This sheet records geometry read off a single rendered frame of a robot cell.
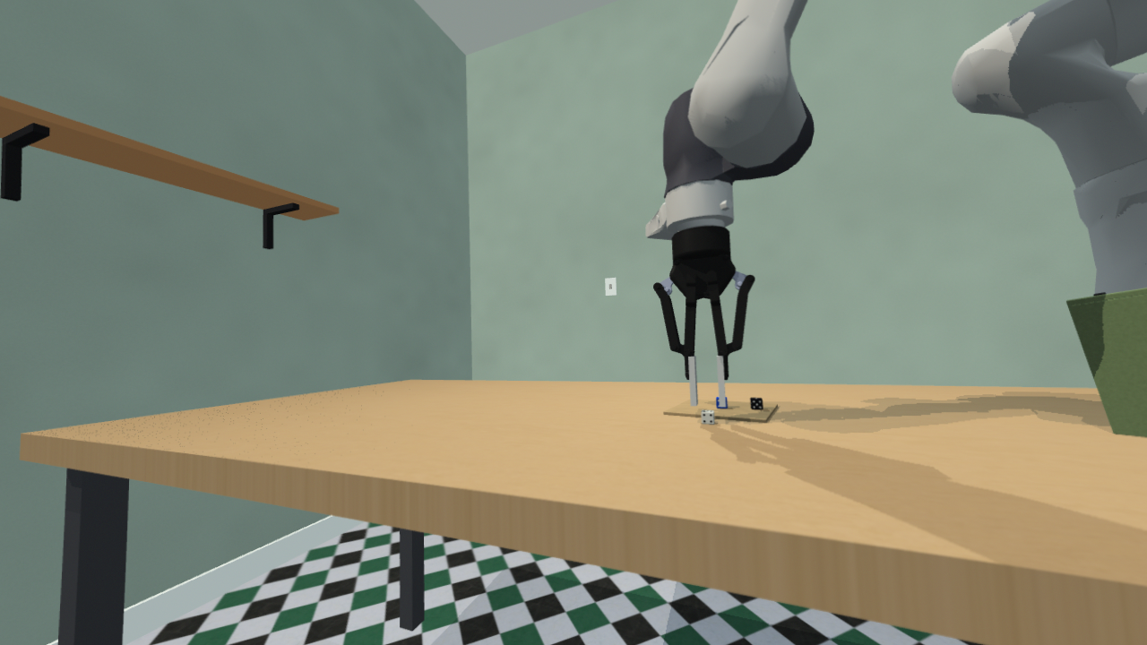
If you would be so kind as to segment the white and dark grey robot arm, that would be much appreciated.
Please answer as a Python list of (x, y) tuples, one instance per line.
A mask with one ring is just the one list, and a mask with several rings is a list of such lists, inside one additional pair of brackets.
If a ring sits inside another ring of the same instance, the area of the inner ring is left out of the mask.
[[(733, 181), (783, 173), (806, 154), (814, 118), (790, 65), (806, 3), (738, 0), (665, 116), (665, 202), (647, 238), (732, 225)], [(1094, 294), (1147, 288), (1147, 73), (1111, 68), (1144, 53), (1147, 0), (1050, 0), (963, 50), (952, 73), (970, 112), (1027, 121), (1058, 143), (1092, 244)]]

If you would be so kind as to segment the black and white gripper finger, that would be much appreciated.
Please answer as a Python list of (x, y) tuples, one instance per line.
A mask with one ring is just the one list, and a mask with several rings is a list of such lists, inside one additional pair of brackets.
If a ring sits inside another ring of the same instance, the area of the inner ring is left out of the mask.
[(707, 272), (708, 289), (711, 300), (711, 311), (713, 318), (713, 336), (718, 349), (717, 367), (718, 384), (720, 384), (720, 407), (726, 407), (725, 380), (729, 376), (728, 356), (740, 350), (743, 345), (743, 331), (746, 329), (746, 306), (748, 305), (748, 293), (756, 278), (735, 271), (732, 278), (735, 281), (738, 292), (738, 309), (735, 309), (735, 325), (732, 343), (726, 342), (724, 325), (721, 325), (720, 287), (718, 287), (716, 272)]
[(697, 407), (699, 393), (696, 356), (694, 356), (697, 305), (697, 300), (695, 300), (696, 275), (693, 272), (689, 272), (686, 275), (686, 322), (684, 345), (680, 344), (679, 336), (677, 336), (677, 322), (674, 319), (673, 305), (670, 298), (672, 285), (672, 280), (668, 277), (668, 279), (663, 280), (661, 283), (654, 283), (654, 290), (657, 293), (657, 297), (660, 297), (660, 302), (662, 303), (662, 312), (665, 320), (665, 328), (668, 328), (668, 342), (670, 342), (670, 348), (672, 351), (682, 353), (685, 357), (686, 380), (689, 380), (690, 383), (690, 407)]

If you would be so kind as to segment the tan square mat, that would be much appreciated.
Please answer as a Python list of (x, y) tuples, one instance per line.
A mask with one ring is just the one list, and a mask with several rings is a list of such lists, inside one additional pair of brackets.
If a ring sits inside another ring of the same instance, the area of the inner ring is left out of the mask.
[(764, 403), (763, 409), (751, 409), (750, 401), (728, 401), (728, 407), (716, 407), (716, 401), (699, 401), (697, 407), (690, 407), (690, 401), (682, 401), (677, 407), (665, 409), (663, 414), (701, 417), (702, 409), (713, 409), (713, 419), (738, 420), (748, 422), (767, 422), (778, 404)]

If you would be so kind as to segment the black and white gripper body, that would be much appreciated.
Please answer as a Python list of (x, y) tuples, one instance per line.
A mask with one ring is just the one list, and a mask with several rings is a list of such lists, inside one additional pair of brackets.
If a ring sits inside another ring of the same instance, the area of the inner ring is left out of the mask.
[(729, 231), (721, 226), (696, 226), (679, 231), (672, 238), (673, 266), (670, 280), (686, 296), (686, 275), (696, 275), (695, 300), (708, 298), (707, 272), (717, 275), (720, 295), (735, 275), (729, 254)]

